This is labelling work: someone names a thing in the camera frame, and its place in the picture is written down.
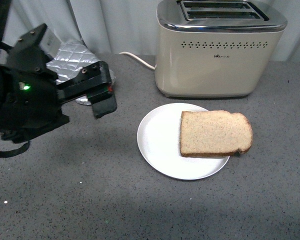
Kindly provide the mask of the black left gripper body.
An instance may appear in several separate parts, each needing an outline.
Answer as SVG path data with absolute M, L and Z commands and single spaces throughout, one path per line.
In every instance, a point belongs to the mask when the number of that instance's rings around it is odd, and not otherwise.
M 39 45 L 14 47 L 5 43 L 0 64 L 0 137 L 23 143 L 57 129 L 70 120 L 62 113 L 57 74 L 47 68 L 53 57 Z

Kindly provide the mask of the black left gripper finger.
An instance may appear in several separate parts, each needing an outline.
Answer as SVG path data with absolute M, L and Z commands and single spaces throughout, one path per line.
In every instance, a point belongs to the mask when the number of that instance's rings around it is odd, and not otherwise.
M 53 59 L 53 32 L 43 23 L 20 37 L 13 53 L 26 59 L 42 58 L 44 63 Z
M 96 119 L 117 109 L 109 65 L 104 61 L 92 63 L 81 69 L 76 77 L 58 84 L 57 94 L 61 104 L 87 97 Z

